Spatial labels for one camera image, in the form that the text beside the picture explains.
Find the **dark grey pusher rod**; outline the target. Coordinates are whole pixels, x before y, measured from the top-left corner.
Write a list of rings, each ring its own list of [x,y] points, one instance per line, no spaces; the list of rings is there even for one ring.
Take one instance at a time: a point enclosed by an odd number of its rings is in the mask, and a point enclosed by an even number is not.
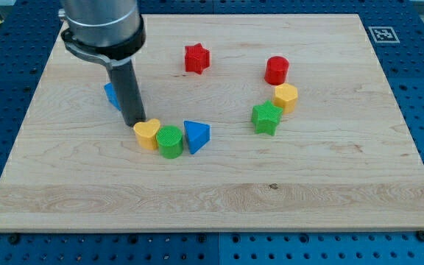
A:
[[[141,92],[135,76],[131,59],[113,66],[108,71],[110,81],[115,91],[117,102],[121,109],[124,123],[133,127],[138,122],[146,120]]]

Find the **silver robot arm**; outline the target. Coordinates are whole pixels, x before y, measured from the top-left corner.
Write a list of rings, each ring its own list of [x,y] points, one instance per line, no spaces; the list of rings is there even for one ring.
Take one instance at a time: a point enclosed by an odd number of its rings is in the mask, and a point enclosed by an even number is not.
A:
[[[127,126],[146,120],[132,56],[146,30],[136,0],[61,0],[59,17],[68,24],[61,38],[75,57],[106,68]]]

